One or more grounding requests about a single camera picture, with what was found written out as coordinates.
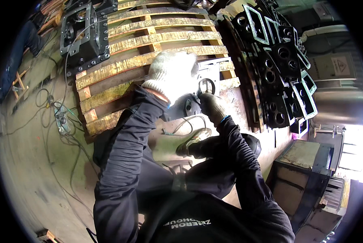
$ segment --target gloved hand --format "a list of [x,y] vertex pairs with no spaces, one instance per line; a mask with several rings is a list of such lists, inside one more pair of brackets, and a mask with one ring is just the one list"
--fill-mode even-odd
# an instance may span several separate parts
[[203,93],[199,96],[201,100],[202,113],[207,115],[214,127],[218,127],[222,120],[227,117],[226,102],[218,96]]
[[149,79],[141,87],[150,88],[165,96],[170,105],[182,95],[196,88],[197,56],[195,53],[160,52],[149,69]]

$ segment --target label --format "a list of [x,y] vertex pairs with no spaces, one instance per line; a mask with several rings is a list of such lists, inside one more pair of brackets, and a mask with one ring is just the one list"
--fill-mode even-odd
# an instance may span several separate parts
[[350,75],[349,65],[345,56],[331,58],[336,76]]

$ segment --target worker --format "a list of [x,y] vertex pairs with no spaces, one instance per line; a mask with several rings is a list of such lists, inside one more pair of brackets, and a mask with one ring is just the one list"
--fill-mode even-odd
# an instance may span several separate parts
[[10,91],[13,81],[16,79],[16,72],[21,65],[24,49],[29,47],[33,56],[37,57],[48,37],[49,35],[45,37],[39,36],[36,27],[31,21],[27,21],[21,28],[14,41],[6,68],[0,80],[0,103],[3,102]]
[[[99,243],[294,241],[288,216],[274,201],[256,155],[221,98],[199,96],[219,136],[199,129],[176,150],[180,156],[211,159],[184,177],[154,161],[148,135],[169,105],[188,91],[196,60],[186,52],[161,52],[116,128],[94,144],[93,159],[101,167],[94,205]],[[221,200],[235,182],[242,209]],[[140,227],[139,213],[145,215]]]

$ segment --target shoe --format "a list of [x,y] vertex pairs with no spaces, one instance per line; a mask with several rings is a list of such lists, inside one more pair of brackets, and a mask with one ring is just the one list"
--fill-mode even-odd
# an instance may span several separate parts
[[182,156],[183,158],[187,156],[191,156],[188,151],[188,147],[193,143],[198,143],[202,140],[205,140],[206,138],[209,138],[211,136],[211,129],[209,128],[201,128],[198,129],[192,138],[188,139],[184,143],[180,144],[178,148],[176,149],[176,154],[179,156]]

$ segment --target jacket sleeve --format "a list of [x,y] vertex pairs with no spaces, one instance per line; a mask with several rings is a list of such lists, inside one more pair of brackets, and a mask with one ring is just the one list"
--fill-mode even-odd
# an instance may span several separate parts
[[155,121],[167,108],[165,102],[138,87],[128,118],[118,131],[107,164],[95,187],[94,223],[99,243],[135,242],[138,208],[135,188],[142,153]]
[[239,126],[229,116],[220,124],[219,131],[220,136],[227,142],[229,156],[233,161],[242,210],[266,224],[262,234],[271,239],[267,242],[293,242],[295,235],[290,220],[274,201],[272,192],[262,177],[257,157],[242,138]]

